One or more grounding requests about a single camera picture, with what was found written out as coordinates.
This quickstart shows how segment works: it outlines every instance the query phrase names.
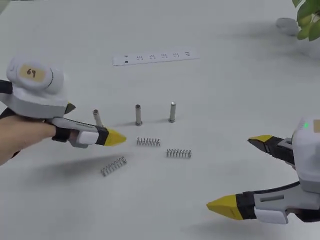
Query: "hand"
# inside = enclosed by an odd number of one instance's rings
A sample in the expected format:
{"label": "hand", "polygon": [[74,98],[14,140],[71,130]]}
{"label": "hand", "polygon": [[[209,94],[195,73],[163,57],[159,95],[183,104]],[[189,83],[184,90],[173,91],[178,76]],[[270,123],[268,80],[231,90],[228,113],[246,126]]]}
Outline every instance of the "hand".
{"label": "hand", "polygon": [[[0,166],[15,153],[56,135],[56,127],[39,120],[17,115],[0,119]],[[76,137],[71,132],[70,138]]]}

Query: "metal rod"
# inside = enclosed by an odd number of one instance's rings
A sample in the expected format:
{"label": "metal rod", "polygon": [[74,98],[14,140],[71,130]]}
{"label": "metal rod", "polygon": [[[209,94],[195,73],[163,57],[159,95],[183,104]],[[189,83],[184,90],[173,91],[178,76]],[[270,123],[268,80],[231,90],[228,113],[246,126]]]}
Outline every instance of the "metal rod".
{"label": "metal rod", "polygon": [[97,109],[93,110],[93,117],[95,120],[95,124],[99,127],[103,127],[104,125],[102,124],[101,118],[100,118],[100,114],[99,111]]}
{"label": "metal rod", "polygon": [[169,123],[174,123],[176,121],[176,102],[173,101],[171,102],[171,107],[170,107],[170,117],[168,119]]}
{"label": "metal rod", "polygon": [[139,104],[135,105],[135,125],[141,126],[141,106]]}

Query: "metal spring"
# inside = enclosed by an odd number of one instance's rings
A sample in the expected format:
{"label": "metal spring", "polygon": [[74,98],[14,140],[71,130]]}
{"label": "metal spring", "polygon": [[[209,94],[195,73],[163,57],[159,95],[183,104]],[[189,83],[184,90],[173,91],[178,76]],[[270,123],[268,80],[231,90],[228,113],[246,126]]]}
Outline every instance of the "metal spring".
{"label": "metal spring", "polygon": [[137,137],[137,145],[160,146],[160,138]]}
{"label": "metal spring", "polygon": [[115,160],[113,163],[110,163],[109,165],[101,168],[100,172],[102,173],[102,175],[104,177],[106,177],[107,175],[113,173],[115,170],[121,168],[122,166],[127,164],[127,160],[125,159],[124,156],[118,158],[117,160]]}
{"label": "metal spring", "polygon": [[166,156],[167,157],[174,157],[174,158],[191,158],[191,150],[185,150],[185,149],[173,149],[168,148],[166,150]]}

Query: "white power strip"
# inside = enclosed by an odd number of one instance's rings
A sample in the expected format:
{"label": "white power strip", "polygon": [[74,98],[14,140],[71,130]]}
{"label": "white power strip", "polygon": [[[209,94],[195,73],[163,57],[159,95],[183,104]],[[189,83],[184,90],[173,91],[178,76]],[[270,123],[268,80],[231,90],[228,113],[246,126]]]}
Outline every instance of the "white power strip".
{"label": "white power strip", "polygon": [[113,66],[149,64],[160,62],[172,62],[181,60],[198,59],[198,55],[194,50],[179,50],[167,52],[150,52],[137,53],[127,55],[116,55],[112,58]]}

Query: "white tabletop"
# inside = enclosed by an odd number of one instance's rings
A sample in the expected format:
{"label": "white tabletop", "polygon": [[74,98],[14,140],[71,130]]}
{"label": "white tabletop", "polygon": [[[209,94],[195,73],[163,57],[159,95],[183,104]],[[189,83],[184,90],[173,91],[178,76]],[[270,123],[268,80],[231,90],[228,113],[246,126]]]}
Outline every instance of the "white tabletop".
{"label": "white tabletop", "polygon": [[[319,62],[295,51],[275,21],[290,0],[49,0],[0,15],[0,77],[16,54],[63,68],[68,117],[127,136],[117,147],[48,139],[0,167],[2,240],[316,240],[319,223],[235,221],[206,204],[295,182],[294,170],[247,142],[290,137],[319,112]],[[112,66],[114,54],[188,46],[199,60]],[[167,118],[176,101],[176,122]],[[132,125],[135,104],[143,125]],[[161,138],[161,147],[136,145]],[[191,159],[165,157],[191,149]],[[102,177],[100,168],[127,165]]]}

